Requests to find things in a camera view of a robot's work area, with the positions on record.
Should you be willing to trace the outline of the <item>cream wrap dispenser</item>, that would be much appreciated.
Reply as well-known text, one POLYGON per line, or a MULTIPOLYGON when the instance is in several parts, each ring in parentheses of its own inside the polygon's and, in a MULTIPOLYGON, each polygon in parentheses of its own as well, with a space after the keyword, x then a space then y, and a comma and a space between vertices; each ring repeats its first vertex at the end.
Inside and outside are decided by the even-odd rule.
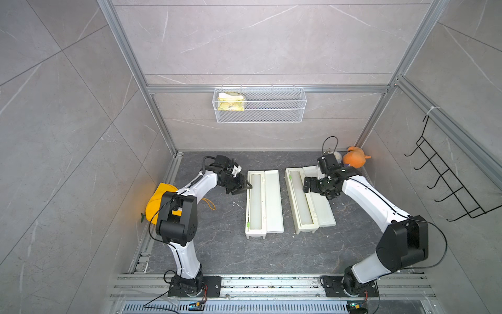
POLYGON ((336 220, 329 201, 319 194, 303 192, 306 177, 317 179, 316 166, 286 168, 285 180, 292 208, 295 233, 314 234, 319 228, 335 226, 336 220))
POLYGON ((251 175, 261 176, 261 229, 250 229, 250 190, 247 190, 245 235, 250 238, 266 238, 268 234, 282 234, 284 221, 282 216, 281 185, 278 170, 249 171, 247 180, 251 183, 251 175))

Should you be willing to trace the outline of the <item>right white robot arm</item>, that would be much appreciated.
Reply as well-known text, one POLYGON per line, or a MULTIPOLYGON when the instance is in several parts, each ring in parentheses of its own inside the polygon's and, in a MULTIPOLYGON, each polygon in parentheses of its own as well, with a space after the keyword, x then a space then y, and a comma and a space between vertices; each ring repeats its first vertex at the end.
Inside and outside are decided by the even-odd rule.
POLYGON ((375 221, 383 233, 372 255, 346 268, 342 285, 347 295, 359 296, 378 278, 428 258, 427 221, 395 206, 356 168, 341 166, 333 154, 317 159, 316 176, 304 179, 303 191, 319 194, 328 200, 345 194, 375 221))

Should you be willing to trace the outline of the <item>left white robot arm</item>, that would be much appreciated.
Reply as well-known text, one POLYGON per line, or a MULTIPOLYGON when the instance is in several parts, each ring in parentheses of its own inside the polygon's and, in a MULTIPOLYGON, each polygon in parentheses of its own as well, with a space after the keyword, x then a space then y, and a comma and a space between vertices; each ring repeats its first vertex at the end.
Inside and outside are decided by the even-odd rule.
POLYGON ((164 192, 153 216, 157 235, 169 246, 175 259, 171 285, 189 295, 203 289, 203 268, 193 244, 198 226, 197 206, 215 187, 223 187, 226 194, 235 195, 251 189, 252 185, 234 159, 205 156, 196 178, 176 192, 164 192))

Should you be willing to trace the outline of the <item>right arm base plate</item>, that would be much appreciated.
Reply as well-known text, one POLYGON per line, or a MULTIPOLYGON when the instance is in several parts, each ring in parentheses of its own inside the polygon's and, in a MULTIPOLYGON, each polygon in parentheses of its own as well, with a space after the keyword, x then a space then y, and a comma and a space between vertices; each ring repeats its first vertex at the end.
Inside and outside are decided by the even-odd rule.
POLYGON ((327 297, 378 297, 379 291, 375 281, 359 283, 350 276, 321 276, 320 284, 327 297))

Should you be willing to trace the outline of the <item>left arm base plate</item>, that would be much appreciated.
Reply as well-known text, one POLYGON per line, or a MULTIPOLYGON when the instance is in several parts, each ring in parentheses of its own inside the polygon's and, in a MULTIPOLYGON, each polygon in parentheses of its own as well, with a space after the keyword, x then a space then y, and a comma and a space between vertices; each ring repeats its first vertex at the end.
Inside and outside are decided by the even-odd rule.
POLYGON ((168 296, 218 298, 222 288, 220 276, 198 276, 184 279, 175 275, 169 284, 168 296))

